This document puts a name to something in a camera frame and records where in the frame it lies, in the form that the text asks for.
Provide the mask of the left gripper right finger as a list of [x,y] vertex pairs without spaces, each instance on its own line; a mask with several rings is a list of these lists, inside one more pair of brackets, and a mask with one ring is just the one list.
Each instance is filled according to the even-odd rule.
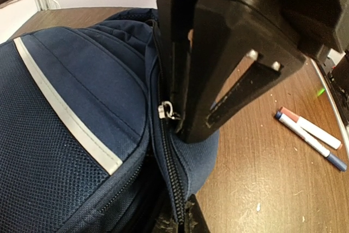
[[185,204],[185,233],[210,233],[197,198],[192,194]]

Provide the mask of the navy blue student backpack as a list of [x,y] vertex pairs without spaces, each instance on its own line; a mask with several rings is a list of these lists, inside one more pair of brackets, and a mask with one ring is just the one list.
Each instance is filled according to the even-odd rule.
[[219,134],[188,144],[162,90],[158,12],[51,27],[1,45],[1,232],[178,232]]

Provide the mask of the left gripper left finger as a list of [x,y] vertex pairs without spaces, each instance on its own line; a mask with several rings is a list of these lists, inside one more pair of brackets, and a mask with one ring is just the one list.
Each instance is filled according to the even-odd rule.
[[155,223],[153,233],[177,233],[178,224],[172,214],[172,206],[167,190],[160,193],[160,197],[155,209]]

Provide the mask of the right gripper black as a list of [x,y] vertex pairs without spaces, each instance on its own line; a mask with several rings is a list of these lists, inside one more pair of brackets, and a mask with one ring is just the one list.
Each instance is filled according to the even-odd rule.
[[315,59],[347,50],[348,0],[198,0],[179,137],[205,140],[298,71],[305,57],[292,41]]

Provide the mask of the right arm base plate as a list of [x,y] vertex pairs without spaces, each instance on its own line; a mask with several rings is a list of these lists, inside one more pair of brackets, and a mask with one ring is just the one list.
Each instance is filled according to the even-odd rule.
[[339,54],[331,50],[324,62],[317,62],[332,95],[339,116],[348,127],[348,49]]

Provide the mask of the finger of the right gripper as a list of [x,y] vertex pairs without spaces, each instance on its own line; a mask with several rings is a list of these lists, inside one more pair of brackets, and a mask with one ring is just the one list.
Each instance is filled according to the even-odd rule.
[[167,95],[179,120],[181,129],[185,119],[190,68],[190,40],[195,0],[157,0],[162,58]]

